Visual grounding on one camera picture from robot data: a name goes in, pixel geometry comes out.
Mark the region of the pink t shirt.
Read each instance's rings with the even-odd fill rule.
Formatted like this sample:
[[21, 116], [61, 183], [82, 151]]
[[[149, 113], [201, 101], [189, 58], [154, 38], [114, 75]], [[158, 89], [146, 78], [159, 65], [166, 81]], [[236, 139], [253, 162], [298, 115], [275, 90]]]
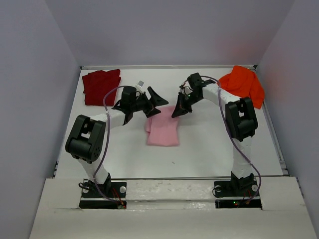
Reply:
[[161, 108], [161, 113], [150, 117], [145, 123], [147, 145], [172, 147], [179, 146], [177, 126], [179, 117], [172, 118], [175, 106]]

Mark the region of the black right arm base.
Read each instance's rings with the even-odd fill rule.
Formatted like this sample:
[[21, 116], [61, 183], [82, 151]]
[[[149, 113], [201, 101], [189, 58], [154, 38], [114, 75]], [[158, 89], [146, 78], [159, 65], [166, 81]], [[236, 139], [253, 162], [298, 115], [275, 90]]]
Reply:
[[237, 178], [231, 172], [230, 180], [214, 182], [212, 194], [217, 209], [262, 209], [258, 184], [253, 173], [247, 177]]

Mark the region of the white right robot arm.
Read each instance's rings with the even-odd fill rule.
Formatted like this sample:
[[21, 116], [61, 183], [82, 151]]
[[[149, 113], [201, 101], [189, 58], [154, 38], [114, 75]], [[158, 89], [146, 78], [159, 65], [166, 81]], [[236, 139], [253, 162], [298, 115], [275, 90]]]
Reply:
[[192, 106], [208, 100], [217, 106], [233, 144], [233, 167], [231, 175], [244, 179], [253, 174], [249, 159], [252, 137], [258, 127], [255, 108], [250, 97], [241, 98], [222, 89], [221, 83], [199, 73], [191, 74], [180, 86], [172, 118], [192, 112]]

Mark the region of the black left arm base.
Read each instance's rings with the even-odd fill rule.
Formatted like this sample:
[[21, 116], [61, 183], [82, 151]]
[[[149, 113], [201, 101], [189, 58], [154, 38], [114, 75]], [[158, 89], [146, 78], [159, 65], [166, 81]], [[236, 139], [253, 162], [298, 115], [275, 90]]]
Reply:
[[105, 184], [95, 184], [84, 179], [78, 184], [81, 189], [79, 207], [81, 209], [121, 210], [127, 208], [127, 182], [109, 180]]

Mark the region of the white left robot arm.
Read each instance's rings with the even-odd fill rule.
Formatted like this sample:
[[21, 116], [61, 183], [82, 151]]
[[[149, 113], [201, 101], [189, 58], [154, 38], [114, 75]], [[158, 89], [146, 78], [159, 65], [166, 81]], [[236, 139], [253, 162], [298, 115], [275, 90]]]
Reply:
[[110, 130], [126, 125], [135, 112], [142, 111], [147, 118], [161, 113], [158, 106], [168, 104], [152, 87], [146, 92], [139, 86], [122, 86], [121, 98], [112, 109], [105, 107], [105, 113], [88, 117], [78, 115], [65, 144], [65, 150], [77, 159], [85, 169], [89, 181], [98, 185], [110, 184], [110, 173], [104, 169], [102, 153], [104, 136], [110, 138]]

